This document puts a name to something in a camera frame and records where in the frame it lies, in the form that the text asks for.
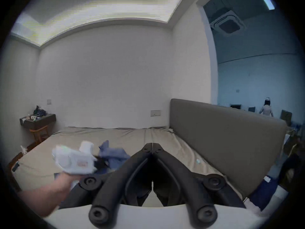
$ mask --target wall socket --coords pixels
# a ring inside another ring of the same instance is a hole
[[[161,110],[151,110],[150,111],[150,116],[160,116],[161,115]]]

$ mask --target ceiling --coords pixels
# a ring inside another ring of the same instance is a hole
[[[32,0],[12,33],[41,46],[82,25],[137,18],[167,23],[181,0]]]
[[[241,20],[269,11],[264,0],[210,0],[204,10],[210,23],[227,10],[233,10]]]

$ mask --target small white item on bed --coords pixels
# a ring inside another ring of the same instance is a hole
[[[68,174],[91,174],[96,168],[94,161],[97,159],[92,155],[94,144],[83,141],[80,150],[73,150],[67,146],[56,145],[52,150],[56,165]]]

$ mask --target chair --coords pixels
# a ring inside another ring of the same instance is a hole
[[[40,132],[45,131],[46,134],[40,135]],[[46,140],[49,137],[49,133],[48,133],[48,126],[44,126],[40,129],[37,130],[32,130],[30,129],[30,132],[33,133],[34,135],[34,139],[35,139],[35,143],[38,145],[40,143],[42,143],[44,140]]]
[[[248,111],[255,113],[255,107],[249,107]]]

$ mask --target white wall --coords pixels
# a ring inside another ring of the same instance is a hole
[[[214,35],[219,62],[218,103],[256,107],[271,98],[275,117],[282,109],[292,120],[305,118],[305,63],[302,48],[289,23],[277,10],[244,21],[239,35]]]
[[[216,101],[214,42],[200,9],[191,6],[173,31],[131,25],[93,28],[57,40],[40,54],[11,41],[1,63],[0,86],[2,99],[8,99],[1,103],[0,124],[6,163],[20,145],[33,142],[19,118],[36,105],[56,114],[56,131],[64,126],[165,126],[171,98]],[[151,110],[161,110],[161,116],[151,117]]]
[[[215,46],[202,7],[193,4],[181,17],[173,29],[173,44],[175,63],[172,96],[216,104]]]
[[[35,71],[39,50],[9,40],[0,59],[0,141],[1,161],[6,165],[20,151],[20,145],[33,142],[19,118],[35,109]]]
[[[72,34],[41,51],[38,103],[56,114],[58,128],[167,125],[172,57],[168,29],[124,25]]]

